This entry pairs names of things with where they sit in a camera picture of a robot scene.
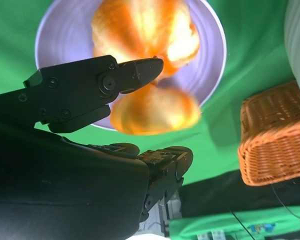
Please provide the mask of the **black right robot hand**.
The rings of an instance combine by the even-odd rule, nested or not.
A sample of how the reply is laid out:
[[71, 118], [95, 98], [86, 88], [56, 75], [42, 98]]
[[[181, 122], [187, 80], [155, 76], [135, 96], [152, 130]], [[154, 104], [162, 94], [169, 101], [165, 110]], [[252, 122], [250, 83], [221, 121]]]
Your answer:
[[193, 152], [85, 145], [72, 133], [110, 115], [163, 69], [111, 55], [38, 69], [0, 94], [0, 240], [125, 240], [182, 186]]

